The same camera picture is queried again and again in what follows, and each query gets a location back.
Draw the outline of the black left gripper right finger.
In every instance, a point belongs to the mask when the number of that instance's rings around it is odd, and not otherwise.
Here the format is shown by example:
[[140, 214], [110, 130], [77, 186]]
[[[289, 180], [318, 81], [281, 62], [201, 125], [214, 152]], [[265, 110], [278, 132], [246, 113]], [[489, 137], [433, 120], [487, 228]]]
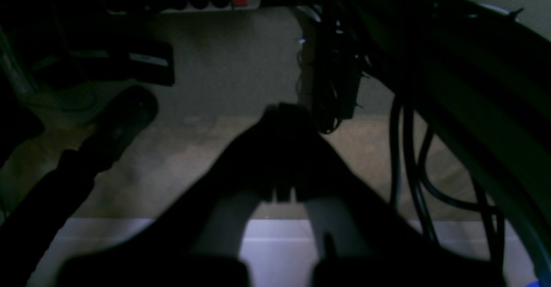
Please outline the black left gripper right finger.
[[303, 179], [319, 262], [313, 287], [505, 287], [488, 261], [447, 250], [411, 227], [356, 176], [315, 130], [308, 111], [284, 107], [284, 139]]

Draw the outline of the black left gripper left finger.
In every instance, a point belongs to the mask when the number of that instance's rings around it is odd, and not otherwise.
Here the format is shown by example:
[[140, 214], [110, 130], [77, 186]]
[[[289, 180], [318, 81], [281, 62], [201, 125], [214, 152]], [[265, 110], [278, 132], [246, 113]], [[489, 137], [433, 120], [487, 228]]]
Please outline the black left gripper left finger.
[[239, 261], [248, 220], [291, 166], [297, 107], [269, 106], [210, 169], [149, 226], [106, 250], [67, 261], [62, 287], [247, 286]]

